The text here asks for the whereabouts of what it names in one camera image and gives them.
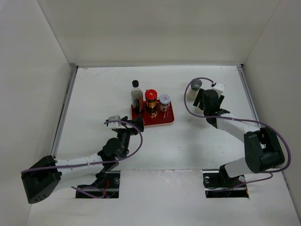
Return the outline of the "soy sauce bottle red label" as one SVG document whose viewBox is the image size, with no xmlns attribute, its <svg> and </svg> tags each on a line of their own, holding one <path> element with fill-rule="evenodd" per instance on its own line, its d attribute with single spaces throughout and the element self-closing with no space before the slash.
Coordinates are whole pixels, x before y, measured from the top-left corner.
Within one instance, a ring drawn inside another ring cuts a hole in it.
<svg viewBox="0 0 301 226">
<path fill-rule="evenodd" d="M 131 91 L 131 99 L 132 99 L 132 107 L 136 113 L 142 113 L 144 110 L 144 99 L 143 92 L 139 88 L 139 81 L 132 81 L 132 91 Z"/>
</svg>

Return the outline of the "small jar white lid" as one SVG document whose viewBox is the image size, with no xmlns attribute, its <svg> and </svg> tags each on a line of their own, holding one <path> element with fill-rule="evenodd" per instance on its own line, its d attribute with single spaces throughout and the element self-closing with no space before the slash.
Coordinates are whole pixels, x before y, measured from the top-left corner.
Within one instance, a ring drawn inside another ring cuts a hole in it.
<svg viewBox="0 0 301 226">
<path fill-rule="evenodd" d="M 170 96 L 167 95 L 167 94 L 162 94 L 159 97 L 159 109 L 160 109 L 160 111 L 167 112 L 169 110 L 170 103 L 171 103 Z"/>
</svg>

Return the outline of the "red lid sauce jar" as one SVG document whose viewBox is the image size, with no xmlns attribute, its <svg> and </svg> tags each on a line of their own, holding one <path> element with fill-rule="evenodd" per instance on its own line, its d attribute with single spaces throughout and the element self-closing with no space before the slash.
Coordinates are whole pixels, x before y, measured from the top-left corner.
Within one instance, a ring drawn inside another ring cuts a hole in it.
<svg viewBox="0 0 301 226">
<path fill-rule="evenodd" d="M 157 116 L 157 97 L 158 94 L 154 89 L 147 89 L 145 91 L 146 110 L 151 118 Z"/>
</svg>

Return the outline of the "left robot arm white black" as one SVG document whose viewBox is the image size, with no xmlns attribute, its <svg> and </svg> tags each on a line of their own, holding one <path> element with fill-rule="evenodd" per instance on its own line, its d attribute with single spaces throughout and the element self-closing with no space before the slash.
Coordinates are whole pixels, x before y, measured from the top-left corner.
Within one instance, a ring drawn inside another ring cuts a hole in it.
<svg viewBox="0 0 301 226">
<path fill-rule="evenodd" d="M 132 157 L 128 149 L 130 138 L 141 136 L 144 124 L 141 115 L 134 120 L 111 116 L 104 124 L 117 136 L 110 138 L 99 152 L 71 160 L 48 155 L 21 172 L 29 204 L 39 203 L 52 193 L 68 187 L 91 198 L 106 196 L 105 188 L 110 184 L 107 172 L 117 167 L 120 161 Z"/>
</svg>

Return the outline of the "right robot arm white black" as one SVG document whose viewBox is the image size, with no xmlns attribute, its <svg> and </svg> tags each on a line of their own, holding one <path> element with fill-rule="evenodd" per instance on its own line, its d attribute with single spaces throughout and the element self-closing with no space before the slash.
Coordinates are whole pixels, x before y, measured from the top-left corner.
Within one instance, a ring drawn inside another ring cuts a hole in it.
<svg viewBox="0 0 301 226">
<path fill-rule="evenodd" d="M 285 162 L 277 134 L 267 126 L 258 127 L 234 119 L 221 108 L 224 99 L 214 89 L 200 89 L 194 106 L 203 111 L 206 121 L 216 129 L 228 132 L 244 144 L 244 157 L 222 165 L 218 181 L 230 186 L 236 177 L 249 173 L 262 173 Z"/>
</svg>

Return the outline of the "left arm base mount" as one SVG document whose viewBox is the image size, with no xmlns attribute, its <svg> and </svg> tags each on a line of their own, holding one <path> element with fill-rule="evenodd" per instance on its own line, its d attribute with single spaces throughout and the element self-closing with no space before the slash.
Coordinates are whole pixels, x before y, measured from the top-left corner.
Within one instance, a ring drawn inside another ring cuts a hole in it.
<svg viewBox="0 0 301 226">
<path fill-rule="evenodd" d="M 83 194 L 76 190 L 76 199 L 91 199 L 91 196 L 103 199 L 117 199 L 119 198 L 120 186 L 120 171 L 109 171 L 106 173 L 106 179 L 102 179 L 100 183 L 92 183 L 90 185 L 78 185 L 77 189 L 83 190 Z"/>
</svg>

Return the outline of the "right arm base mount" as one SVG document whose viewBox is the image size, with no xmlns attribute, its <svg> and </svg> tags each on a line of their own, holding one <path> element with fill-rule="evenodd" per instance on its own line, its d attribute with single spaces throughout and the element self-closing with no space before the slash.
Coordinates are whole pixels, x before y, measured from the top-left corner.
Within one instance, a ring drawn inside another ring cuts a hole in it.
<svg viewBox="0 0 301 226">
<path fill-rule="evenodd" d="M 217 170 L 203 171 L 203 185 L 206 198 L 249 198 L 245 176 L 230 178 Z"/>
</svg>

